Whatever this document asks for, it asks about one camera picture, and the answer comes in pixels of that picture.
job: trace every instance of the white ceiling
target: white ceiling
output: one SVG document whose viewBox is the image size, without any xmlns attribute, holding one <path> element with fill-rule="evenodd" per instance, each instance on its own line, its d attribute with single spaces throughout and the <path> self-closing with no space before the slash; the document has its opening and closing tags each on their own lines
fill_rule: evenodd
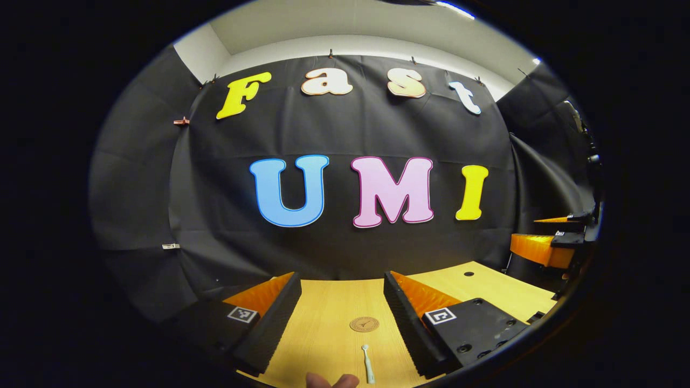
<svg viewBox="0 0 690 388">
<path fill-rule="evenodd" d="M 518 68 L 529 73 L 536 67 L 535 55 L 501 32 L 439 6 L 376 0 L 256 0 L 210 24 L 231 55 L 302 37 L 373 35 L 443 50 L 514 84 L 524 77 Z"/>
</svg>

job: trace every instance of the coaster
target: coaster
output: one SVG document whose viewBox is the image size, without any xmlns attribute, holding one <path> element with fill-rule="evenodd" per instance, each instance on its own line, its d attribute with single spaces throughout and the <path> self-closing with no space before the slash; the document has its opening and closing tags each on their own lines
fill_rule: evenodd
<svg viewBox="0 0 690 388">
<path fill-rule="evenodd" d="M 372 317 L 359 317 L 350 322 L 350 329 L 360 333 L 374 331 L 379 327 L 379 321 Z"/>
</svg>

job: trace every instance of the light fixture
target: light fixture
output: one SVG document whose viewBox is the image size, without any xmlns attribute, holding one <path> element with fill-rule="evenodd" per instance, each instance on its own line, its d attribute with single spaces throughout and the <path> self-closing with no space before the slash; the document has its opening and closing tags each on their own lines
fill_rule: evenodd
<svg viewBox="0 0 690 388">
<path fill-rule="evenodd" d="M 461 15 L 464 16 L 464 17 L 468 17 L 469 19 L 474 20 L 474 16 L 472 16 L 471 14 L 469 14 L 469 13 L 467 13 L 467 12 L 465 12 L 465 11 L 459 9 L 458 7 L 454 6 L 453 4 L 449 4 L 449 3 L 445 2 L 445 1 L 436 1 L 434 4 L 437 5 L 437 6 L 442 6 L 442 7 L 446 7 L 446 8 L 452 9 L 452 10 L 456 11 L 457 13 L 461 14 Z"/>
</svg>

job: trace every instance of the orange block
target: orange block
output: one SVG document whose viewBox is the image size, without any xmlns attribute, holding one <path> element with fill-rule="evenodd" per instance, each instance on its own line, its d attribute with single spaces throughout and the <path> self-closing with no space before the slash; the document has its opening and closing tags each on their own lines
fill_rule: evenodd
<svg viewBox="0 0 690 388">
<path fill-rule="evenodd" d="M 410 304 L 420 319 L 422 319 L 422 315 L 427 311 L 434 311 L 461 303 L 461 300 L 457 300 L 448 294 L 442 293 L 417 280 L 410 279 L 405 275 L 401 275 L 394 271 L 391 271 L 391 275 L 393 275 L 395 281 L 400 285 L 402 291 L 405 292 L 405 296 L 410 301 Z"/>
<path fill-rule="evenodd" d="M 558 217 L 558 218 L 546 218 L 543 220 L 535 220 L 534 222 L 577 222 L 577 221 L 568 221 L 568 217 Z"/>
<path fill-rule="evenodd" d="M 285 284 L 293 276 L 294 272 L 286 273 L 267 282 L 255 285 L 254 287 L 237 293 L 223 302 L 233 304 L 245 309 L 255 310 L 263 318 L 268 308 L 273 304 Z"/>
<path fill-rule="evenodd" d="M 511 252 L 543 266 L 566 269 L 575 249 L 553 248 L 552 235 L 511 235 Z"/>
</svg>

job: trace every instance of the hand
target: hand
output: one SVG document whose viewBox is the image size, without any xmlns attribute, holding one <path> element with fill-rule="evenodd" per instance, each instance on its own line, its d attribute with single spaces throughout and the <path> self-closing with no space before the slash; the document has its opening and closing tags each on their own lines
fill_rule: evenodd
<svg viewBox="0 0 690 388">
<path fill-rule="evenodd" d="M 355 388 L 359 384 L 359 378 L 352 374 L 344 374 L 331 386 L 328 381 L 311 372 L 306 374 L 306 388 Z"/>
</svg>

